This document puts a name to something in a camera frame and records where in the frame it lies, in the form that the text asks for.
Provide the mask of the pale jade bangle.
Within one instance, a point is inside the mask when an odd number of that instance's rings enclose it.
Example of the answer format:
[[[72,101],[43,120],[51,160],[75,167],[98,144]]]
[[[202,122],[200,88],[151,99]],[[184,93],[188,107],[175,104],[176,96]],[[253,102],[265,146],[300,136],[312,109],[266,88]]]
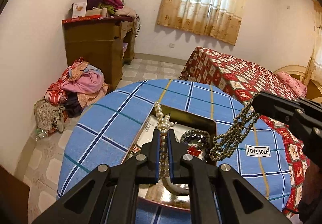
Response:
[[[173,195],[176,196],[187,196],[189,195],[188,184],[173,184],[170,177],[162,179],[164,187]]]

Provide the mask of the red patterned bed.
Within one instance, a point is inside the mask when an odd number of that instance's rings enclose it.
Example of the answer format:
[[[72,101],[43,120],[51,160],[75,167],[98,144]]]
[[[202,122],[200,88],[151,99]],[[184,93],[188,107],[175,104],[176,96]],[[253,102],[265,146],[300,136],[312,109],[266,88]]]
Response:
[[[285,99],[297,99],[296,93],[266,68],[204,47],[194,49],[181,71],[180,79],[215,85],[242,104],[262,90]],[[285,146],[291,193],[283,214],[292,217],[302,198],[302,185],[310,161],[302,152],[303,143],[293,136],[288,126],[266,116],[261,116],[261,119],[281,135]]]

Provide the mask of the white product box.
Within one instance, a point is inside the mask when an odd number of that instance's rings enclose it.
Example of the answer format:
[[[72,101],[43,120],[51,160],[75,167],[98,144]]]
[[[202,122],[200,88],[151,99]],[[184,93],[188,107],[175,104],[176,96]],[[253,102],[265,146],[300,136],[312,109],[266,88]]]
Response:
[[[72,18],[86,16],[87,0],[73,0]]]

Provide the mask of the blue plaid tablecloth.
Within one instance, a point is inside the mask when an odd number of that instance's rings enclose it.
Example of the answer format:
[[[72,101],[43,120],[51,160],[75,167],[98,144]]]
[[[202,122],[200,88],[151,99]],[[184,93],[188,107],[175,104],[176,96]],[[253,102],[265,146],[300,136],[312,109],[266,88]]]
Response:
[[[184,134],[182,144],[200,140],[204,163],[230,165],[282,214],[291,193],[290,170],[282,137],[264,123],[250,105],[243,106],[221,90],[179,80],[145,80],[115,90],[82,113],[64,152],[58,183],[59,200],[100,164],[124,163],[134,138],[149,115],[157,118],[159,155],[165,155],[170,116],[160,105],[215,121],[217,136]],[[184,212],[137,197],[134,223],[192,223]]]

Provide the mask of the pile of clothes on floor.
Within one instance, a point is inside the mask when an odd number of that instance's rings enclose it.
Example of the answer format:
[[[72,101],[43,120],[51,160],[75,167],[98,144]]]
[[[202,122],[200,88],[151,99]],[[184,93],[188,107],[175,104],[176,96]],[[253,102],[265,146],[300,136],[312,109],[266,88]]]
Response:
[[[34,105],[38,135],[62,132],[68,118],[80,116],[111,90],[99,68],[82,57],[75,60]]]

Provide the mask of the clutter on desk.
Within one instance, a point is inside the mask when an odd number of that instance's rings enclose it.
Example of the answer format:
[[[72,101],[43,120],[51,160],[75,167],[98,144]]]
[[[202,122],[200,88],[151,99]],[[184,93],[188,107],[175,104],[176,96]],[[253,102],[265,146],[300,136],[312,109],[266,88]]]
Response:
[[[136,11],[125,6],[121,0],[87,0],[86,10],[92,10],[93,8],[107,8],[107,11],[112,16],[128,16],[133,19],[139,18]]]

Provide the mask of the brown wooden desk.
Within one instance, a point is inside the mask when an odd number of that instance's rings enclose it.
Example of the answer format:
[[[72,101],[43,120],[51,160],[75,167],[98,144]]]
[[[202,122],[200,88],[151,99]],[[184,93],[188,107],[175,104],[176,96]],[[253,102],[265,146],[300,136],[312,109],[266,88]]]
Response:
[[[99,68],[105,83],[116,89],[123,64],[134,58],[137,19],[129,16],[86,16],[62,20],[68,66],[83,58]]]

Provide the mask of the pink pillow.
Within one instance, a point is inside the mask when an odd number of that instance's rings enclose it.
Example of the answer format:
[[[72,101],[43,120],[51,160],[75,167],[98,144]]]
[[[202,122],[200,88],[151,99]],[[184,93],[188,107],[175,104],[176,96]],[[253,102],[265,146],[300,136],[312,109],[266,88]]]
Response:
[[[277,72],[276,75],[293,90],[297,97],[306,97],[307,87],[301,81],[286,72]]]

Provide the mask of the brown wooden door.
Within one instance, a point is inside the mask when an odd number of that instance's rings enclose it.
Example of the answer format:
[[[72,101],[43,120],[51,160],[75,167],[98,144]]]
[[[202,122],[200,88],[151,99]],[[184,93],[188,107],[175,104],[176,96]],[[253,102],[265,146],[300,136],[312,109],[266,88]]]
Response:
[[[28,223],[30,187],[1,166],[0,223]]]

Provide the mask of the cream wooden headboard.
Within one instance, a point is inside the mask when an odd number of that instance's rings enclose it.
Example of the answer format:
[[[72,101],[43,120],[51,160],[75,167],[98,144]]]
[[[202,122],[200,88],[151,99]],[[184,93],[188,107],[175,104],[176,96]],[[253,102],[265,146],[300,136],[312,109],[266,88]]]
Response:
[[[275,70],[273,73],[277,74],[278,72],[286,72],[293,78],[302,82],[306,72],[306,67],[300,65],[284,66]],[[310,80],[307,84],[306,98],[316,103],[321,103],[321,85],[317,81]]]

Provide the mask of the pink metal tin box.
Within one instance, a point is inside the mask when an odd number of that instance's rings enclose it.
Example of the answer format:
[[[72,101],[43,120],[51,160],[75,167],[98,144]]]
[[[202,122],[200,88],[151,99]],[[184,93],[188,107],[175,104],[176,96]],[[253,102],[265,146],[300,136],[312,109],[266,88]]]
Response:
[[[160,108],[164,115],[170,116],[171,127],[179,122],[179,124],[193,128],[193,130],[189,130],[184,133],[187,134],[187,136],[199,135],[200,137],[206,137],[208,143],[211,143],[214,137],[217,136],[217,126],[215,121],[212,119],[169,107],[163,104],[160,105]],[[180,141],[177,142],[174,130],[170,130],[172,131],[172,134],[168,135],[168,139],[165,140],[164,143],[171,145],[171,147],[166,147],[165,155],[159,156],[158,183],[154,185],[140,185],[139,197],[145,201],[157,204],[159,206],[165,206],[168,208],[188,212],[190,211],[189,195],[176,196],[171,194],[164,187],[162,179],[170,177],[171,180],[172,178],[180,177],[183,173],[187,173],[186,169],[179,169],[181,157],[183,156],[183,154],[191,154],[192,156],[196,156],[199,159],[203,159],[205,155],[205,149],[198,146],[198,143],[201,142],[200,140],[191,141],[190,145],[187,145],[185,148],[179,146],[179,143],[182,143],[185,139],[184,134],[182,135]]]

